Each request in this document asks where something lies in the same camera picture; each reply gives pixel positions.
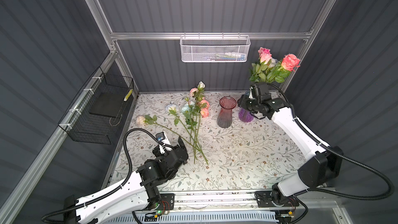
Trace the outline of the light pink rose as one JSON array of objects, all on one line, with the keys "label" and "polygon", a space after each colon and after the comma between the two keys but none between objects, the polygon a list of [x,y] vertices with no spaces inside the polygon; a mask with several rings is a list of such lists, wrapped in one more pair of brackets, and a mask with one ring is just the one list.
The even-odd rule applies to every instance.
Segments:
[{"label": "light pink rose", "polygon": [[275,60],[270,53],[261,52],[259,54],[259,59],[256,63],[252,64],[252,69],[250,70],[251,75],[249,80],[253,83],[255,82],[266,82],[267,75],[271,71],[271,68],[275,65]]}]

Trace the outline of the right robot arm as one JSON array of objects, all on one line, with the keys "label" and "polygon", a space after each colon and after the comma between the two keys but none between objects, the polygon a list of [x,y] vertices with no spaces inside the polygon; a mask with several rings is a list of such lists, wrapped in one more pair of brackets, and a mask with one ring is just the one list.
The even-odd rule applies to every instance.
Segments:
[{"label": "right robot arm", "polygon": [[338,147],[330,147],[302,123],[284,97],[272,98],[268,87],[267,83],[252,84],[237,103],[255,118],[261,115],[282,128],[306,159],[296,172],[272,186],[272,203],[283,206],[294,195],[336,178],[340,173],[343,152]]}]

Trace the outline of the red glass vase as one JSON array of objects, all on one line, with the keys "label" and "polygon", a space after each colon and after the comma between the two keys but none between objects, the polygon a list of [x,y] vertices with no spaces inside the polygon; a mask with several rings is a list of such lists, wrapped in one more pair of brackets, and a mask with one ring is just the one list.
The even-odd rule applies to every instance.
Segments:
[{"label": "red glass vase", "polygon": [[221,110],[217,118],[217,125],[221,128],[229,128],[232,125],[232,114],[237,102],[230,96],[224,96],[220,99],[219,105]]}]

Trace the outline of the blue purple glass vase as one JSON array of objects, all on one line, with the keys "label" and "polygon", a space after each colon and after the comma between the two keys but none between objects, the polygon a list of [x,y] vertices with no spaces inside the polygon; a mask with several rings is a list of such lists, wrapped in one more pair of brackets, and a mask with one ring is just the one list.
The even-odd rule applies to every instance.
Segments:
[{"label": "blue purple glass vase", "polygon": [[240,106],[240,104],[242,102],[242,98],[243,98],[243,95],[237,101],[237,105],[240,107],[240,111],[238,113],[238,118],[240,121],[245,122],[245,123],[252,122],[254,120],[254,116],[250,113],[250,111],[247,111]]}]

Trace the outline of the coral pink rose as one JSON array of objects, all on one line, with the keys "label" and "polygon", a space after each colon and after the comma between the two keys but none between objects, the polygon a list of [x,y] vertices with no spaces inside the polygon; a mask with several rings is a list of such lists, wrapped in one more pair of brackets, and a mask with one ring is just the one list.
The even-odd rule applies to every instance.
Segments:
[{"label": "coral pink rose", "polygon": [[267,74],[266,82],[283,83],[285,79],[294,71],[295,68],[300,67],[300,59],[296,55],[288,54],[281,61],[277,62]]}]

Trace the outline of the pink peony spray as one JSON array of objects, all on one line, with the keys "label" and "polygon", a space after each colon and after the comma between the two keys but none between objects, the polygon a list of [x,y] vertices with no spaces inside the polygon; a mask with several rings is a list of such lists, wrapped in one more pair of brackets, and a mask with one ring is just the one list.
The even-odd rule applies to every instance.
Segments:
[{"label": "pink peony spray", "polygon": [[209,102],[206,100],[205,84],[200,81],[195,88],[190,90],[190,97],[193,104],[189,103],[190,107],[190,127],[193,131],[193,151],[194,159],[196,159],[197,152],[203,157],[205,163],[208,165],[208,160],[204,155],[203,148],[199,142],[199,130],[201,127],[201,120],[209,116]]}]

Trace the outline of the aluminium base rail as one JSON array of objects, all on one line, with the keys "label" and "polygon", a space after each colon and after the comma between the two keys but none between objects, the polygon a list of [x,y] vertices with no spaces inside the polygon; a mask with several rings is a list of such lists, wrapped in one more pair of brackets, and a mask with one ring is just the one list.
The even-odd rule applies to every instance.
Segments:
[{"label": "aluminium base rail", "polygon": [[161,209],[174,211],[220,211],[222,209],[282,209],[301,208],[301,204],[289,197],[283,203],[271,200],[270,190],[211,190],[211,191],[176,191],[169,203],[162,200]]}]

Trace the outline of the magenta pink rose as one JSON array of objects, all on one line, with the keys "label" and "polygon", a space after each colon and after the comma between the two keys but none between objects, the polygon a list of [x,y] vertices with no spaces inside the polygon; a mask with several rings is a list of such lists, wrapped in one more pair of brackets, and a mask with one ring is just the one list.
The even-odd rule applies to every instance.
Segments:
[{"label": "magenta pink rose", "polygon": [[272,59],[272,54],[269,49],[261,47],[258,50],[259,53],[259,62],[260,62],[260,74],[259,77],[265,81],[266,80],[266,71]]}]

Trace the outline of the white peony flower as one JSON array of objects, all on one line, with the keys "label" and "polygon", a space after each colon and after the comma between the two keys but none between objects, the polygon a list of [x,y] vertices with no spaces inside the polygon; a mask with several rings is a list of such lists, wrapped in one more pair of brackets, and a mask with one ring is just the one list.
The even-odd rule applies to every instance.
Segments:
[{"label": "white peony flower", "polygon": [[182,114],[185,117],[187,130],[190,131],[190,142],[193,145],[194,163],[197,161],[197,114],[195,113],[195,103],[187,102],[181,109]]}]

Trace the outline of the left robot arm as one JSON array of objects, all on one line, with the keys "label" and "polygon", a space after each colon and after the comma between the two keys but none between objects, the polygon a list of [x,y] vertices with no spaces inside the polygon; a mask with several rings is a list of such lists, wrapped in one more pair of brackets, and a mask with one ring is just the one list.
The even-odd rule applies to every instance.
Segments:
[{"label": "left robot arm", "polygon": [[133,171],[125,184],[123,180],[94,194],[74,199],[68,197],[64,207],[73,203],[83,207],[63,214],[65,224],[103,224],[113,218],[132,211],[154,209],[161,202],[158,186],[175,177],[179,167],[189,158],[181,137],[178,145],[169,152],[160,153],[156,148],[156,158],[148,160]]}]

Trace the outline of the floral patterned table mat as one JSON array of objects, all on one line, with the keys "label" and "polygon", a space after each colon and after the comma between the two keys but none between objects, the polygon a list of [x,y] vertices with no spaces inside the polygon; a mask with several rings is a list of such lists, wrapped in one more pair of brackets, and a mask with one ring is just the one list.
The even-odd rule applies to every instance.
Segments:
[{"label": "floral patterned table mat", "polygon": [[[211,191],[233,189],[264,189],[294,173],[306,162],[296,144],[276,124],[268,119],[257,119],[244,123],[238,119],[239,107],[233,110],[233,122],[229,128],[217,125],[221,110],[219,100],[231,96],[238,100],[243,92],[206,93],[210,103],[209,117],[201,120],[199,142],[209,164],[197,153],[194,163],[192,147],[186,144],[189,160],[176,174],[175,178],[159,186],[167,191]],[[180,111],[188,93],[142,94],[129,128],[141,127],[152,134],[165,131],[168,138],[176,144],[177,135],[156,125],[137,125],[138,116],[156,115],[157,122],[174,129],[189,140],[182,124],[174,125],[174,118],[167,111],[176,105]],[[127,147],[134,168],[154,158],[152,149],[155,142],[142,132],[129,135]]]}]

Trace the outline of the yellow marker pen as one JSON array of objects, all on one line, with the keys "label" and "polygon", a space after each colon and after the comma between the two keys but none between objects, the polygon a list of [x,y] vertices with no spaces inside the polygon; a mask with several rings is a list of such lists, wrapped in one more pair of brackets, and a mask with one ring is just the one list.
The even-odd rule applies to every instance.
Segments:
[{"label": "yellow marker pen", "polygon": [[126,96],[124,97],[124,101],[126,102],[129,97],[131,96],[131,94],[133,93],[133,89],[130,89],[129,92],[126,94]]}]

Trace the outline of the pale pink rose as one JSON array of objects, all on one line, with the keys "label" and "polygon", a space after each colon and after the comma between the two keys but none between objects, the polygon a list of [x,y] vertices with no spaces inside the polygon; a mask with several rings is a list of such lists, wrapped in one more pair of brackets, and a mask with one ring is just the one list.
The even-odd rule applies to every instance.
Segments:
[{"label": "pale pink rose", "polygon": [[138,116],[137,119],[136,119],[136,122],[137,122],[137,125],[139,125],[139,126],[156,125],[156,126],[162,127],[164,130],[167,130],[167,131],[169,131],[169,132],[171,132],[171,133],[173,133],[175,135],[181,136],[182,140],[192,147],[194,153],[202,151],[201,147],[199,146],[199,143],[197,142],[197,140],[190,133],[188,134],[189,138],[190,138],[188,140],[183,135],[181,135],[181,133],[178,133],[174,129],[169,128],[169,127],[167,127],[165,125],[162,125],[159,122],[157,122],[157,116],[156,115],[154,115],[152,117],[149,116],[149,115]]}]

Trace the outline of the white blue rose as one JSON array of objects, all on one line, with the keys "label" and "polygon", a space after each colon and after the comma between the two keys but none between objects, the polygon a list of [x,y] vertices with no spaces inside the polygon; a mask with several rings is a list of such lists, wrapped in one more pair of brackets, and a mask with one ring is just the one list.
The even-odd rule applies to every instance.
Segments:
[{"label": "white blue rose", "polygon": [[170,105],[166,109],[172,116],[174,116],[174,118],[175,118],[174,125],[178,125],[179,123],[181,123],[183,128],[187,131],[187,133],[190,133],[190,131],[187,130],[187,127],[186,127],[185,117],[181,111],[177,110],[177,106]]}]

